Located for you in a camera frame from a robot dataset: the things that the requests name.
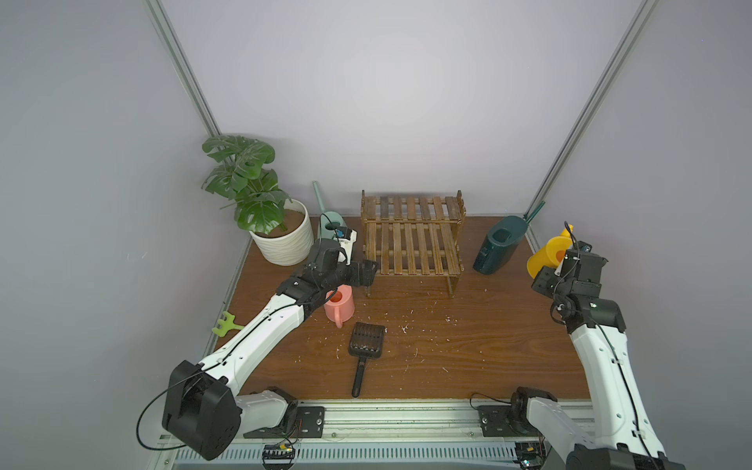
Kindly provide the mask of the yellow small watering can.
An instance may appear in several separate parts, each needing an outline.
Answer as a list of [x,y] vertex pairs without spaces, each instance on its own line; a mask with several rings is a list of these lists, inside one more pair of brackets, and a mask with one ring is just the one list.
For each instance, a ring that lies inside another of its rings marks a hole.
[[565,225],[565,229],[559,235],[551,238],[529,258],[526,268],[533,279],[543,268],[558,268],[560,266],[566,252],[573,245],[571,229],[571,225]]

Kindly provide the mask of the pink small watering can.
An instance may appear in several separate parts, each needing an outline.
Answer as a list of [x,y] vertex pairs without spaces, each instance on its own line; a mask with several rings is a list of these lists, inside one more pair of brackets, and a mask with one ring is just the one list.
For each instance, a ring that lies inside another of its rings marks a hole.
[[332,321],[338,329],[344,326],[354,316],[354,296],[353,288],[349,285],[342,285],[336,293],[331,293],[331,298],[324,305],[327,318]]

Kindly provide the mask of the light green watering can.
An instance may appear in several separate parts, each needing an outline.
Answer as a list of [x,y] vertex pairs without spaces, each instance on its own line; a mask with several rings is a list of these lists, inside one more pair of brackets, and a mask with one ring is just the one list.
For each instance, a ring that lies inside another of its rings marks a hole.
[[336,211],[326,209],[317,181],[313,182],[313,190],[315,190],[315,197],[320,211],[317,236],[320,239],[340,239],[344,236],[344,232],[347,229],[342,215]]

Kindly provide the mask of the dark green watering can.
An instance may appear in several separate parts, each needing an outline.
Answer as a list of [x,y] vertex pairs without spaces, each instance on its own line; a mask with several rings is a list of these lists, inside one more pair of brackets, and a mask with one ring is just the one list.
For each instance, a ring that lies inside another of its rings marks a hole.
[[530,223],[545,204],[545,201],[541,201],[528,215],[510,215],[496,223],[487,232],[473,268],[481,274],[491,275],[507,264],[525,237]]

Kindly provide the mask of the brown wooden slatted shelf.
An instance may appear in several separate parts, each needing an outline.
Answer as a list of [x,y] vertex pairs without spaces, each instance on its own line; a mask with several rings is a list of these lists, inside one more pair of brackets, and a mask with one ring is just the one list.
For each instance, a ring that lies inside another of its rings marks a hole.
[[443,278],[452,298],[464,272],[459,237],[465,217],[460,191],[432,197],[362,193],[362,252],[379,264],[381,276]]

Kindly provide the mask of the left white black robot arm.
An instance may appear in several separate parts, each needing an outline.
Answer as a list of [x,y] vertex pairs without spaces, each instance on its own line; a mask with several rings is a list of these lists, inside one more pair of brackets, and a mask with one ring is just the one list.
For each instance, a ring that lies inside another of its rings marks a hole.
[[278,388],[251,395],[241,390],[262,361],[290,332],[343,287],[369,287],[378,265],[352,257],[356,231],[318,239],[301,270],[276,289],[260,313],[224,346],[196,363],[178,364],[160,394],[162,427],[205,460],[260,429],[283,438],[297,429],[298,402]]

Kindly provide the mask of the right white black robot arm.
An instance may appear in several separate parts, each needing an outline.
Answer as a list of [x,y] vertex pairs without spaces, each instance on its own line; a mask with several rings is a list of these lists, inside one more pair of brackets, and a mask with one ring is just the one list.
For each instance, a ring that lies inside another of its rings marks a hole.
[[519,388],[509,419],[536,429],[568,469],[678,469],[657,437],[642,403],[619,305],[602,299],[606,258],[571,240],[562,262],[545,266],[533,289],[551,299],[552,319],[565,326],[585,370],[595,432],[589,435],[553,395]]

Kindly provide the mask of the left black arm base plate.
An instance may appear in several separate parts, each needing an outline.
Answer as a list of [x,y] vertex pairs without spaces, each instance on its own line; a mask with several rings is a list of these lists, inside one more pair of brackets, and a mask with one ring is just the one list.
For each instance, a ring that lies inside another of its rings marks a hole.
[[287,411],[279,425],[273,428],[260,428],[245,433],[245,439],[320,439],[325,424],[325,407],[295,407]]

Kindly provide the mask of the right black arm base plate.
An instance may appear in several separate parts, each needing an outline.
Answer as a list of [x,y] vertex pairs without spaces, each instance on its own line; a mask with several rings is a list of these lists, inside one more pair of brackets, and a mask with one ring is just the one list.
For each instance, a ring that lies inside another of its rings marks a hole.
[[511,405],[480,405],[476,410],[483,436],[486,438],[532,439],[541,435],[523,413]]

